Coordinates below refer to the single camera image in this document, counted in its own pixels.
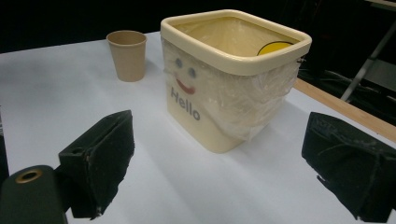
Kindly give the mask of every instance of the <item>paper cup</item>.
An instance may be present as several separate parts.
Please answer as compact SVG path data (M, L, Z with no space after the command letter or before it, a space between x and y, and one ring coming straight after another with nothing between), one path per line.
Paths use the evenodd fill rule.
M126 82L142 79L146 72L146 41L137 31L116 31L106 37L117 76Z

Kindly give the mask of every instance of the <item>square plastic container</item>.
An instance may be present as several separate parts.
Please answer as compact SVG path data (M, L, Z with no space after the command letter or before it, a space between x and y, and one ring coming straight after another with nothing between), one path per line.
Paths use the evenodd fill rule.
M309 35L238 10L161 22L168 112L206 149L252 139L297 78Z

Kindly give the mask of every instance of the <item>red smile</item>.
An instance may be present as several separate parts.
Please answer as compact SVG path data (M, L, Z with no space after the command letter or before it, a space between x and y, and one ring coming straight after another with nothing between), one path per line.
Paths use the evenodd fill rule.
M187 94L193 95L195 93L195 88L194 87L186 87L180 80L176 78L178 86Z

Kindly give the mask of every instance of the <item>beige container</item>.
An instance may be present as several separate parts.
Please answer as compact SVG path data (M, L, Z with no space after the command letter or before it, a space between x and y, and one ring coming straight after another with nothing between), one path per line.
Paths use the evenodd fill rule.
M161 22L169 113L206 149L223 153L252 139L297 78L309 35L237 10ZM275 42L283 49L262 49Z
M117 76L126 82L142 79L146 72L146 41L137 31L116 31L106 37Z

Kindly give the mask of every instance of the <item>drawn eye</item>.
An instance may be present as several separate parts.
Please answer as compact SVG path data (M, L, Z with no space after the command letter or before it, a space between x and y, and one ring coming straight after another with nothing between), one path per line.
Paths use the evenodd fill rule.
M175 63L176 63L176 66L177 66L178 68L181 68L181 67L183 66L183 63L181 62L180 59L176 59Z
M196 74L195 74L195 70L193 69L193 68L190 68L189 69L189 75L190 75L190 77L192 77L192 78L196 78Z

